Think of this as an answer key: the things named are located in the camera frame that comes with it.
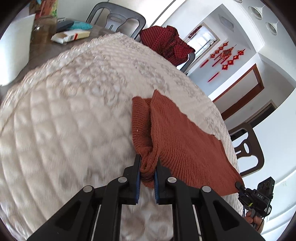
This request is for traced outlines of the person's right hand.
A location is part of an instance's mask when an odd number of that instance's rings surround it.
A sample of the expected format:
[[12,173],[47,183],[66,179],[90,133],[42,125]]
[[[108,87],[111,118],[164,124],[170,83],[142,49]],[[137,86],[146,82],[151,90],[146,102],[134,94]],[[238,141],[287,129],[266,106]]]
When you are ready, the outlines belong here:
[[256,215],[252,215],[252,211],[247,211],[247,213],[244,216],[244,219],[250,224],[253,225],[253,227],[256,228],[256,230],[261,233],[264,227],[264,220]]

